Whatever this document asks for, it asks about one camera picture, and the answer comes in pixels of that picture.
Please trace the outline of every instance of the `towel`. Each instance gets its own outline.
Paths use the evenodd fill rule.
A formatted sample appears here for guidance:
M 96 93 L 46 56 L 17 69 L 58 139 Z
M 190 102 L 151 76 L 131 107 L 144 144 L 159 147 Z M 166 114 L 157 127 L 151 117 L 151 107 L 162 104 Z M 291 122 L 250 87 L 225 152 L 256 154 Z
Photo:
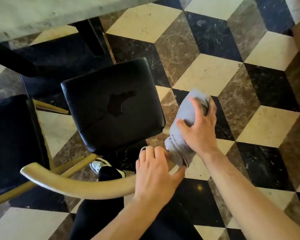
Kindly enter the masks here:
M 192 126 L 195 122 L 195 109 L 188 99 L 189 97 L 193 97 L 201 103 L 204 115 L 207 114 L 209 107 L 210 97 L 196 89 L 191 90 L 180 104 L 176 118 L 170 127 L 170 136 L 164 142 L 166 149 L 171 154 L 172 161 L 179 167 L 182 165 L 189 167 L 193 157 L 196 155 L 182 138 L 177 127 L 177 119 L 179 118 L 183 119 L 187 126 Z

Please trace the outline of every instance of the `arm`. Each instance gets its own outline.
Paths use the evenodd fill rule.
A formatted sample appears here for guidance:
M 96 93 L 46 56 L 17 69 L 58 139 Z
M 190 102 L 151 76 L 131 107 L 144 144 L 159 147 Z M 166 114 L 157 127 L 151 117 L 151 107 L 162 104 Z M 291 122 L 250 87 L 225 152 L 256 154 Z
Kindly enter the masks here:
M 249 240 L 300 240 L 300 228 L 282 210 L 252 185 L 218 149 L 214 127 L 216 105 L 210 99 L 206 116 L 200 104 L 190 98 L 195 123 L 177 125 L 186 143 L 200 156 L 227 207 Z
M 137 240 L 172 198 L 185 176 L 181 167 L 169 174 L 167 152 L 160 146 L 148 146 L 136 161 L 136 191 L 132 201 L 91 240 Z

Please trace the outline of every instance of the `white sneaker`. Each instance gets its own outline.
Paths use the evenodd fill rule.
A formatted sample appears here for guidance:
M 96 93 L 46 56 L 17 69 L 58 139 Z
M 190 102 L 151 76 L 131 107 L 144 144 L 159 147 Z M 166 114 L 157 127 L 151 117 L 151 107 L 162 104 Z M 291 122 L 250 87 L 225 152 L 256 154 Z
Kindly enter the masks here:
M 104 160 L 103 158 L 100 158 L 100 157 L 98 157 L 95 161 L 90 163 L 90 168 L 96 174 L 99 174 L 100 169 L 104 166 L 110 166 L 111 167 L 111 164 L 107 160 Z M 124 173 L 124 171 L 121 171 L 119 169 L 117 169 L 117 171 L 121 174 L 121 176 L 123 178 L 126 177 L 126 174 Z

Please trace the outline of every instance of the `black leather seat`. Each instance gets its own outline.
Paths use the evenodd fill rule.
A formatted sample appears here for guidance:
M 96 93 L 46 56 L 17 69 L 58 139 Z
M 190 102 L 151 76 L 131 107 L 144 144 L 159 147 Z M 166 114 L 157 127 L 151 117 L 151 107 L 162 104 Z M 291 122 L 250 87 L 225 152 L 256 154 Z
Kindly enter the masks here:
M 26 95 L 0 100 L 0 195 L 28 181 L 20 169 L 37 162 L 50 169 L 36 109 Z
M 78 131 L 103 154 L 162 132 L 165 118 L 146 58 L 113 65 L 61 84 Z

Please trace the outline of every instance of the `left hand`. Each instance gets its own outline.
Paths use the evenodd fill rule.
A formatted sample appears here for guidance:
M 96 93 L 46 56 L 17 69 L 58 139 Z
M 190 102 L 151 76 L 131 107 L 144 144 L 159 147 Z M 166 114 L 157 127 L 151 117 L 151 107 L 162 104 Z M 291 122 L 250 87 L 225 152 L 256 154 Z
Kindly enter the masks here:
M 170 175 L 167 156 L 167 151 L 162 147 L 147 146 L 136 161 L 134 198 L 154 204 L 159 210 L 171 200 L 186 171 L 186 167 L 182 166 L 174 175 Z

